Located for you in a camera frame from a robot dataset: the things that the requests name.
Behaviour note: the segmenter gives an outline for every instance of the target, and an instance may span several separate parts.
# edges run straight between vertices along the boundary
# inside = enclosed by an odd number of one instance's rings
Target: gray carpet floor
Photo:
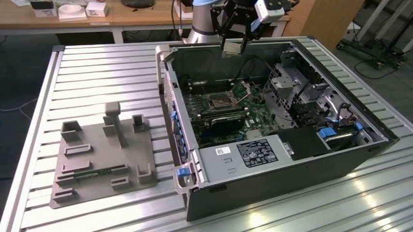
[[[356,22],[360,25],[367,22],[373,10],[375,8],[369,8],[359,12]],[[389,14],[385,12],[381,13],[365,39],[372,38],[372,32],[376,31],[388,16]],[[384,37],[387,43],[397,33],[403,23],[403,20],[397,20],[395,23]],[[129,42],[162,41],[167,34],[167,31],[157,31],[153,34],[143,31],[138,34],[129,34],[127,40]],[[397,46],[403,48],[412,38],[413,27],[411,26]],[[7,41],[0,45],[0,109],[15,108],[38,97],[55,45],[59,45],[55,35],[8,36]],[[368,55],[348,47],[341,51],[336,51],[335,54],[352,69],[359,62],[371,59]],[[413,121],[413,52],[408,53],[407,57],[409,58],[408,64],[404,64],[395,73],[380,80],[367,78],[364,80],[408,120]],[[360,71],[367,76],[380,77],[392,72],[393,69],[385,67],[376,70],[369,63],[364,63],[360,66]],[[34,110],[35,103],[23,108],[30,117]],[[10,178],[15,174],[28,126],[30,120],[19,111],[0,112],[0,213],[7,200],[11,186]]]

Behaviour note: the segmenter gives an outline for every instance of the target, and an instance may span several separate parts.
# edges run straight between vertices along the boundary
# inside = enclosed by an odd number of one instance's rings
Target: wooden cabinet
[[[313,35],[332,51],[339,44],[364,0],[301,0],[289,12],[282,36]]]

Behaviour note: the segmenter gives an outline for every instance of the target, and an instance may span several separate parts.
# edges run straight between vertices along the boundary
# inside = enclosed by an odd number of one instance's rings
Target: white label
[[[230,150],[229,146],[217,148],[216,151],[217,151],[217,155],[224,155],[226,153],[232,153],[232,150]]]
[[[91,26],[110,25],[110,23],[91,23]]]

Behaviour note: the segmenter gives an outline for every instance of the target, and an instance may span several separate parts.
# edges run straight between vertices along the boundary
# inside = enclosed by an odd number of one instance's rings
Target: motherboard
[[[189,83],[184,97],[201,148],[276,133],[262,90],[262,84],[245,80]]]

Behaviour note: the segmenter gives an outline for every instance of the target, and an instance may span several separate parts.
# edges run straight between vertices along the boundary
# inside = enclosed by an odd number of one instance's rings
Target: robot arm
[[[261,38],[265,28],[290,11],[298,2],[300,0],[294,2],[290,0],[194,0],[193,32],[188,42],[212,42],[212,38],[218,40],[217,35],[220,35],[221,49],[226,50],[228,34],[230,31],[237,31],[244,33],[244,42],[233,53],[240,54],[245,51],[246,43]],[[198,33],[198,39],[192,39],[196,33]]]

